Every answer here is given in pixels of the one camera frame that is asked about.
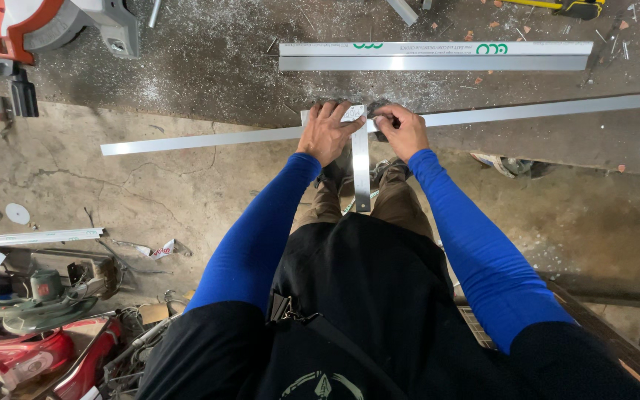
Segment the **yellow tool handle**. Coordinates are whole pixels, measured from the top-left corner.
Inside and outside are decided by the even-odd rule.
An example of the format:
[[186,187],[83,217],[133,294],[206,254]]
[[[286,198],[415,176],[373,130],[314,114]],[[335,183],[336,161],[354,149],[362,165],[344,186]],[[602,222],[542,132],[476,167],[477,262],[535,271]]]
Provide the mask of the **yellow tool handle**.
[[526,6],[545,7],[546,9],[559,10],[562,8],[561,4],[547,3],[546,1],[534,1],[534,0],[504,0],[511,3],[524,4]]

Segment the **workshop floor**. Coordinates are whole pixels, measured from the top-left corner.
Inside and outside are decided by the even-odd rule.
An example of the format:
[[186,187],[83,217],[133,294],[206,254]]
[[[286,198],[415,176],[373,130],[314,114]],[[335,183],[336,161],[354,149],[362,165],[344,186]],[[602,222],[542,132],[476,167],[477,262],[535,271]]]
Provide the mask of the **workshop floor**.
[[[17,120],[7,141],[0,136],[1,210],[8,203],[22,204],[31,222],[48,231],[89,226],[87,207],[96,226],[113,239],[153,249],[177,239],[193,251],[191,257],[175,253],[153,261],[132,248],[116,247],[138,268],[173,274],[129,274],[117,296],[99,303],[101,310],[156,303],[167,289],[195,288],[224,233],[297,145],[287,140],[102,157],[103,143],[253,128],[66,104],[39,106],[40,118]],[[468,154],[435,150],[458,186],[538,272],[567,286],[598,282],[614,293],[640,293],[640,175],[564,166],[543,179],[520,181],[484,168]],[[370,153],[373,161],[393,156],[388,144],[377,141],[370,143]],[[420,192],[415,179],[411,184]],[[298,213],[307,209],[310,192]],[[426,198],[419,197],[430,214]],[[31,228],[6,217],[0,221],[0,234],[27,231]],[[105,252],[94,241],[65,246]],[[633,329],[637,339],[640,328]]]

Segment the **black shirt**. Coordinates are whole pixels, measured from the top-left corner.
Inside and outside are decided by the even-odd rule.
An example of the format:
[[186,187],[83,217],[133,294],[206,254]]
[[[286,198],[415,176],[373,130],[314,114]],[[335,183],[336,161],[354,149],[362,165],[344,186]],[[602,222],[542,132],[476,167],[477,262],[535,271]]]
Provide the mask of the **black shirt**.
[[271,293],[307,319],[267,323],[242,302],[192,309],[155,347],[138,399],[640,398],[574,324],[530,325],[510,355],[481,347],[441,249],[368,216],[298,229]]

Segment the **blue arm sleeve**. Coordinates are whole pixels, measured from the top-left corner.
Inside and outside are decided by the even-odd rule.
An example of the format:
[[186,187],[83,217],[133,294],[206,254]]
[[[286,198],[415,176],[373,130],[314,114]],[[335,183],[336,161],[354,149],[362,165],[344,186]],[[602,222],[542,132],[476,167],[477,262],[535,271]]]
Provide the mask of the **blue arm sleeve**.
[[295,210],[320,169],[320,163],[311,155],[290,156],[285,167],[221,240],[185,312],[228,300],[266,310],[273,275],[285,250]]
[[432,150],[409,160],[434,213],[441,241],[473,312],[498,349],[521,330],[573,318],[510,239],[456,186]]

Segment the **brown pants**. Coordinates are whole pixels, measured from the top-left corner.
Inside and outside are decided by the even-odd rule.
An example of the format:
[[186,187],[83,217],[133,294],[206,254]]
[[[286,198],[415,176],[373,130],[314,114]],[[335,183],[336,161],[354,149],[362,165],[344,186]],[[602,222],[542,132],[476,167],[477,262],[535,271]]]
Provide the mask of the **brown pants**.
[[[370,216],[434,240],[429,218],[422,211],[414,189],[407,184],[402,167],[392,166],[385,171],[379,183],[377,202]],[[322,182],[310,209],[293,223],[290,232],[309,223],[337,223],[340,218],[340,199],[335,186],[327,186]]]

